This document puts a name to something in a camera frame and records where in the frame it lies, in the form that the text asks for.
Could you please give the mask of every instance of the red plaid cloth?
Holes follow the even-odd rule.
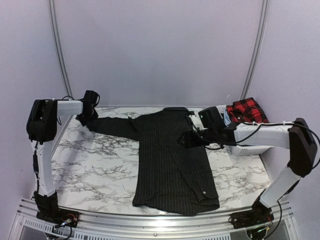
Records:
[[[265,112],[253,97],[226,106],[231,122],[269,123]]]

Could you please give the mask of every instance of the marble tabletop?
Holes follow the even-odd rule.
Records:
[[[163,107],[101,107],[99,117],[136,118]],[[202,108],[188,108],[198,112]],[[90,132],[71,120],[52,158],[52,175],[59,205],[113,214],[166,215],[150,207],[135,207],[139,142]],[[207,150],[219,194],[220,208],[251,206],[270,184],[258,155],[233,156],[225,149]]]

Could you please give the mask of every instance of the laundry basket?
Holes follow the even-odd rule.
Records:
[[[220,114],[223,114],[225,112],[225,109],[227,108],[227,105],[218,105],[216,106]],[[225,146],[225,149],[227,152],[231,153],[234,156],[247,156],[247,155],[258,155],[264,153],[269,148],[272,148],[272,146]]]

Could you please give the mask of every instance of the white wall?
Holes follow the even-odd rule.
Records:
[[[273,0],[249,96],[271,122],[306,119],[320,135],[320,1]],[[289,151],[270,150],[263,159],[273,178],[288,163]],[[319,239],[320,167],[290,195],[303,240]]]
[[[34,187],[26,124],[38,98],[65,94],[46,0],[0,0],[0,236]]]
[[[108,106],[212,106],[241,95],[261,0],[57,0],[75,97]]]

